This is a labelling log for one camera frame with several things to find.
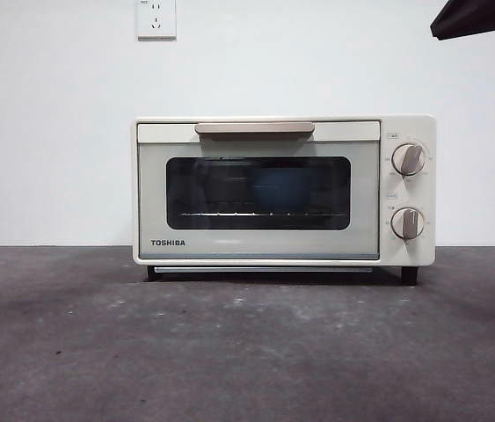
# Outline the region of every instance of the white toaster oven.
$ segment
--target white toaster oven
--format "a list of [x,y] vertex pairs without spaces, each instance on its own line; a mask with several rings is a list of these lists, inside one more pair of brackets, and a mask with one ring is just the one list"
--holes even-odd
[[134,260],[166,272],[360,271],[434,261],[435,120],[143,118]]

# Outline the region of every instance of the temperature knob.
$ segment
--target temperature knob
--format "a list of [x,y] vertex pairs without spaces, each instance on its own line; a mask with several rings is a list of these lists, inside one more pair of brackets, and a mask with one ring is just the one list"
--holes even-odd
[[424,227],[425,219],[415,208],[402,208],[391,217],[391,228],[398,237],[404,240],[419,236]]
[[423,169],[425,165],[425,151],[420,145],[406,143],[397,147],[391,162],[396,171],[404,176],[412,176]]

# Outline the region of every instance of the oven handle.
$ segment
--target oven handle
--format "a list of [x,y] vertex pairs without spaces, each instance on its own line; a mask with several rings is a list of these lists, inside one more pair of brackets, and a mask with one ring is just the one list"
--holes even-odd
[[311,134],[316,129],[310,121],[275,121],[245,123],[198,123],[194,130],[199,135],[218,134]]

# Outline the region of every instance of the wall outlet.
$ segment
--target wall outlet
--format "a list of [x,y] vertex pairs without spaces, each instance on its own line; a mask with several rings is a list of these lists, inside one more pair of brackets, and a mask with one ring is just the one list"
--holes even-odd
[[136,0],[138,40],[177,38],[177,0]]

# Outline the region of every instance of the oven window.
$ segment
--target oven window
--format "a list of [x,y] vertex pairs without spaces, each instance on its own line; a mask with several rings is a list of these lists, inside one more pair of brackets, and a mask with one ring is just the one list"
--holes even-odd
[[342,156],[172,158],[173,229],[342,230],[351,164]]

